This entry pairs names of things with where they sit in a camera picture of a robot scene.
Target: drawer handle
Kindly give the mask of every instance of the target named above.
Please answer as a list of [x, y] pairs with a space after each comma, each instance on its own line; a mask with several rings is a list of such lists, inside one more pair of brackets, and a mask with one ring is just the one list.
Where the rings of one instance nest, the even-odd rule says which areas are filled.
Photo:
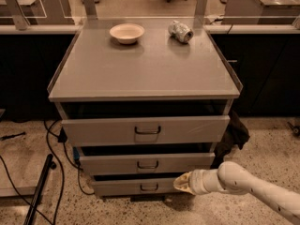
[[137, 165], [138, 165], [139, 169], [156, 169], [158, 167], [158, 161], [157, 161], [157, 164], [155, 166], [141, 166], [140, 161], [138, 161]]
[[157, 191], [158, 190], [158, 184], [157, 187], [153, 187], [153, 188], [143, 188], [143, 185], [140, 185], [140, 189], [141, 191]]
[[156, 131], [139, 131], [138, 128], [135, 127], [134, 131], [136, 134], [140, 134], [140, 135], [153, 135], [153, 134], [159, 134], [161, 131], [161, 127], [158, 126]]

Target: white bowl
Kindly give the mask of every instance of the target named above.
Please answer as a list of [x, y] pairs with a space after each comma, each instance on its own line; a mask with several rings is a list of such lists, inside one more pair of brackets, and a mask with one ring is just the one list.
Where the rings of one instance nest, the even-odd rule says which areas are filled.
[[110, 30], [111, 36], [117, 38], [122, 44], [132, 44], [136, 42], [143, 33], [143, 27], [133, 23], [119, 24]]

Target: gray drawer front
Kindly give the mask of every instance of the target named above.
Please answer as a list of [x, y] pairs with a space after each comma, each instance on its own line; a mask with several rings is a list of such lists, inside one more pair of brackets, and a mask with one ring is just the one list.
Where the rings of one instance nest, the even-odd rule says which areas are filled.
[[173, 187], [174, 178], [93, 181], [96, 196], [124, 196], [179, 192]]
[[220, 142], [229, 116], [64, 120], [74, 146]]
[[178, 173], [209, 169], [214, 153], [154, 154], [81, 157], [85, 173], [90, 175], [130, 173]]

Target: floor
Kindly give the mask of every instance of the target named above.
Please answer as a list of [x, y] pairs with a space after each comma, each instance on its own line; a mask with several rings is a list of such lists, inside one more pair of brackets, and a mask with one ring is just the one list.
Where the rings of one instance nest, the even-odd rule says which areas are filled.
[[[80, 0], [70, 0], [74, 17], [84, 14]], [[196, 0], [101, 0], [97, 4], [98, 16], [192, 16]], [[221, 15], [224, 5], [209, 0], [207, 14]], [[300, 193], [300, 138], [293, 136], [287, 122], [295, 124], [293, 117], [243, 117], [242, 122], [250, 133], [250, 139], [242, 150], [235, 148], [226, 160], [235, 161], [252, 174], [278, 186]], [[60, 122], [52, 132], [58, 134]], [[14, 123], [0, 122], [0, 137], [26, 132], [25, 135], [0, 141], [0, 155], [7, 164], [16, 187], [34, 187], [38, 183], [46, 156], [50, 149], [46, 143], [47, 130], [43, 121]], [[114, 225], [114, 224], [290, 224], [251, 195], [224, 195], [211, 193], [202, 196], [188, 194], [168, 195], [165, 201], [132, 202], [130, 198], [105, 201], [94, 195], [84, 195], [78, 185], [78, 170], [73, 168], [65, 155], [64, 146], [53, 135], [50, 145], [62, 161], [66, 177], [57, 225]], [[72, 157], [71, 145], [67, 153]], [[53, 221], [55, 207], [62, 184], [62, 171], [57, 168], [49, 173], [38, 210]], [[0, 162], [0, 188], [11, 188], [6, 171]], [[82, 188], [93, 190], [89, 179], [80, 173]], [[19, 199], [0, 201], [0, 224], [23, 224], [28, 205]], [[50, 224], [36, 215], [35, 224]]]

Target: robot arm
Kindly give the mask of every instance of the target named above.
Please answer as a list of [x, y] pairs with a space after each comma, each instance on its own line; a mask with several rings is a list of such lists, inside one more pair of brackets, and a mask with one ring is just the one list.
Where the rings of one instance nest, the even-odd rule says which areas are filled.
[[187, 172], [175, 179], [174, 187], [194, 195], [250, 193], [292, 224], [300, 224], [300, 194], [263, 181], [231, 161], [223, 162], [217, 170]]

